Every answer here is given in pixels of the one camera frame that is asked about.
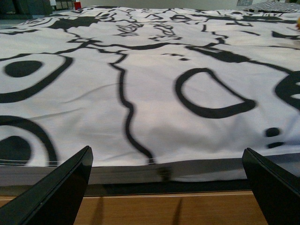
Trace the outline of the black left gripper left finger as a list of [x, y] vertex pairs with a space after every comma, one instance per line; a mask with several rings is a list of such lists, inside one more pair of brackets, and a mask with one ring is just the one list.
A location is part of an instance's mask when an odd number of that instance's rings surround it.
[[2, 225], [72, 225], [89, 183], [92, 149], [84, 147], [0, 209]]

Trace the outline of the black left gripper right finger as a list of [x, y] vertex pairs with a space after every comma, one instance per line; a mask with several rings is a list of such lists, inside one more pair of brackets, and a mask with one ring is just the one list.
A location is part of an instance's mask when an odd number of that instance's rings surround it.
[[254, 197], [269, 225], [300, 223], [300, 179], [246, 148], [242, 164]]

